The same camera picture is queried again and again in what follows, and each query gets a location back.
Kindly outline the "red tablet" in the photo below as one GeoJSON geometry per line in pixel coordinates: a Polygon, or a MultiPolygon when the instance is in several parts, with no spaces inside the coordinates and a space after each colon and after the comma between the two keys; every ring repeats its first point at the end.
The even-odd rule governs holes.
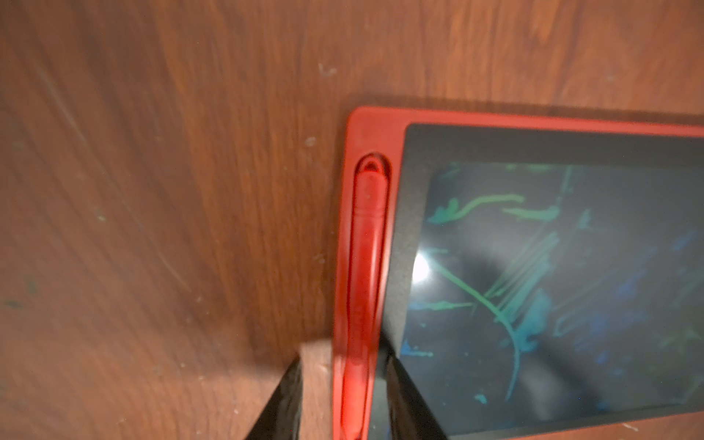
{"type": "Polygon", "coordinates": [[[702,411],[702,128],[361,107],[346,127],[333,438],[370,155],[388,199],[359,439],[392,439],[389,357],[447,439],[702,411]]]}

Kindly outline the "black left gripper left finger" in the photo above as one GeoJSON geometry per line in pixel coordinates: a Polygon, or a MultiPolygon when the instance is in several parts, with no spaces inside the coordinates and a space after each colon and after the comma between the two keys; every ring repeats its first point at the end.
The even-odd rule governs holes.
{"type": "Polygon", "coordinates": [[[303,410],[304,376],[297,356],[254,423],[247,440],[298,440],[303,410]]]}

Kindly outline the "red stylus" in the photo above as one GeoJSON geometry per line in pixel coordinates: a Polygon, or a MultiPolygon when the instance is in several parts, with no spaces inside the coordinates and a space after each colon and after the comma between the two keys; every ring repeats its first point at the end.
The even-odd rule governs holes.
{"type": "Polygon", "coordinates": [[[359,439],[370,376],[370,346],[378,299],[388,179],[381,158],[360,161],[354,180],[348,272],[348,344],[343,378],[341,429],[359,439]]]}

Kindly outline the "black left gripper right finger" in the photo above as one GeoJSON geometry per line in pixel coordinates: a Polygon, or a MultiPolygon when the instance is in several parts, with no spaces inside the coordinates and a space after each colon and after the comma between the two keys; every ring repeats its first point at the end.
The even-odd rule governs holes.
{"type": "Polygon", "coordinates": [[[397,357],[386,364],[390,438],[393,440],[447,440],[423,396],[397,357]]]}

